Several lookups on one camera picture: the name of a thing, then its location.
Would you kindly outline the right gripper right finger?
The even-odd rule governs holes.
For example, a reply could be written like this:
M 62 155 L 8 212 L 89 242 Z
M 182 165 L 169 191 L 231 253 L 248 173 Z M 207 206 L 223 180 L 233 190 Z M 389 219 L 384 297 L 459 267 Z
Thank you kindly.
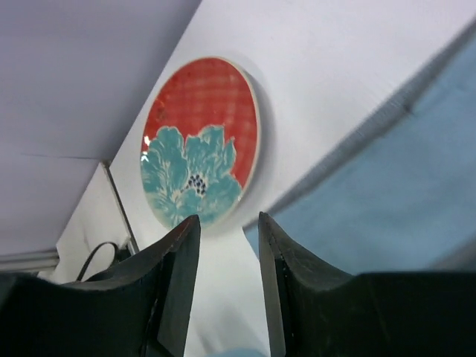
M 295 242 L 267 213 L 258 219 L 259 261 L 272 356 L 311 356 L 327 319 L 318 296 L 351 275 Z

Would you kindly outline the striped cloth placemat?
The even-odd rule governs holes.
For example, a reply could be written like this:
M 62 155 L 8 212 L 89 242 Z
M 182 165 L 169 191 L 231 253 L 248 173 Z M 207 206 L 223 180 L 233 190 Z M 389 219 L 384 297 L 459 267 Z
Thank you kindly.
M 475 26 L 270 209 L 349 273 L 475 268 Z

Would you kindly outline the red plate with teal flower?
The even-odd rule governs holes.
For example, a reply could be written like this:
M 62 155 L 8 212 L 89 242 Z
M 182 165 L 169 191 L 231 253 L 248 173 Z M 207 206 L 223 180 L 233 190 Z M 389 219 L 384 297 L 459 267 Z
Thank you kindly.
M 202 57 L 164 83 L 147 115 L 140 171 L 156 219 L 173 228 L 198 215 L 211 228 L 238 206 L 261 145 L 250 77 L 223 57 Z

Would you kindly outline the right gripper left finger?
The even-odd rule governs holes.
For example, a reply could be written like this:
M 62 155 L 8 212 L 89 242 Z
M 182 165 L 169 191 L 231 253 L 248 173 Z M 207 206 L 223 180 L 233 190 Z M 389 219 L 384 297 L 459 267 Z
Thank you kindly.
M 189 216 L 123 262 L 69 283 L 79 310 L 59 333 L 59 355 L 184 355 L 200 233 L 198 216 Z

